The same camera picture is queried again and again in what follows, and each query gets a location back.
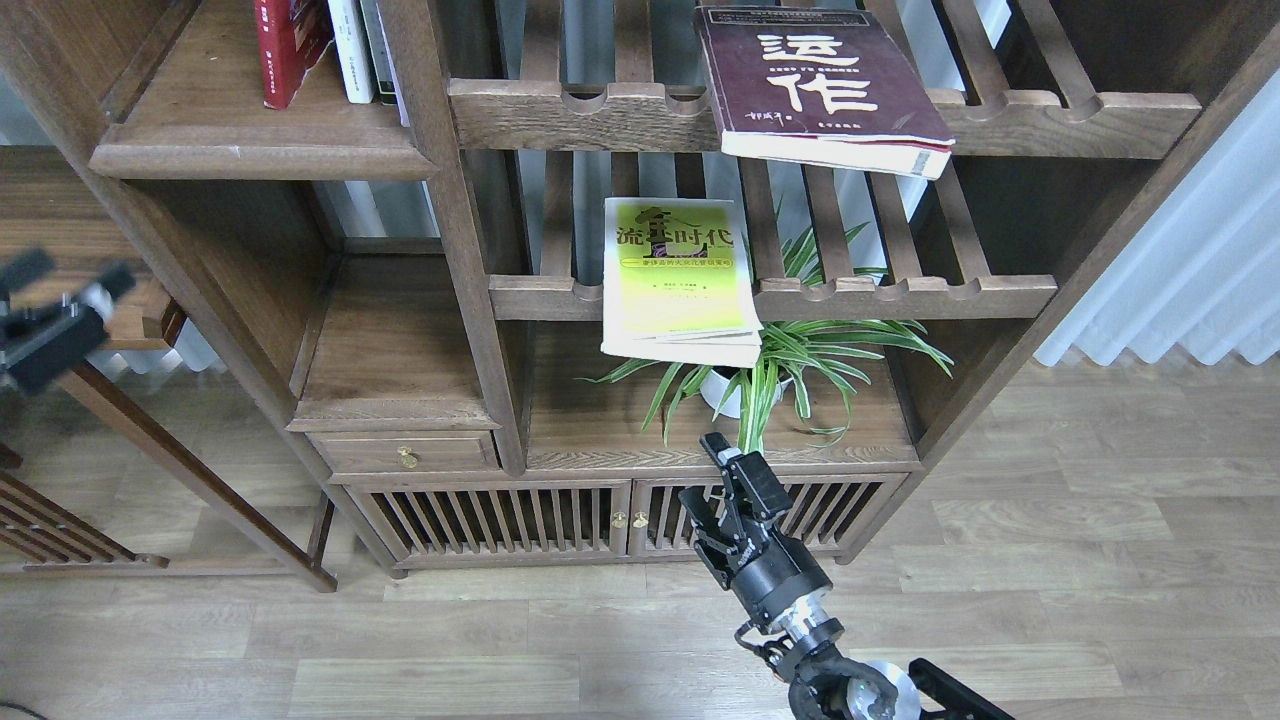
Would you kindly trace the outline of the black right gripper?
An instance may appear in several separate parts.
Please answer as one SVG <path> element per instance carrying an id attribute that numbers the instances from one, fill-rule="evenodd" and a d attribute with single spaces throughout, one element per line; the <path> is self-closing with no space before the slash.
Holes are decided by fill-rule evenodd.
<path id="1" fill-rule="evenodd" d="M 719 432 L 700 446 L 719 470 L 723 497 L 712 486 L 678 493 L 695 551 L 763 635 L 809 635 L 829 619 L 820 598 L 832 583 L 804 543 L 776 527 L 792 498 L 759 452 L 742 454 Z"/>

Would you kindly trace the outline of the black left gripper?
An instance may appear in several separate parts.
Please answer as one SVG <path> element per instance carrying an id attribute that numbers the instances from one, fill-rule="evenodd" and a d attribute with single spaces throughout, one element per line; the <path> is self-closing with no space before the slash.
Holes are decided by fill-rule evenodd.
<path id="1" fill-rule="evenodd" d="M 1 266 L 1 301 L 56 268 L 41 247 L 31 247 Z M 124 263 L 113 263 L 79 291 L 79 300 L 17 307 L 3 304 L 3 384 L 26 395 L 45 389 L 108 341 L 105 322 L 136 287 Z"/>

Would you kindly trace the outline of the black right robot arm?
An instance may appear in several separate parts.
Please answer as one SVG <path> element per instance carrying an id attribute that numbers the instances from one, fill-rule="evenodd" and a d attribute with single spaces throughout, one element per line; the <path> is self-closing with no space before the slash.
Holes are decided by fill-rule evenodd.
<path id="1" fill-rule="evenodd" d="M 931 661 L 908 670 L 841 655 L 844 625 L 822 598 L 832 587 L 800 539 L 777 521 L 794 505 L 759 452 L 744 454 L 718 432 L 701 447 L 723 482 L 718 518 L 699 489 L 680 492 L 692 547 L 719 587 L 736 594 L 748 620 L 735 639 L 788 684 L 796 719 L 1007 719 L 1010 715 Z"/>

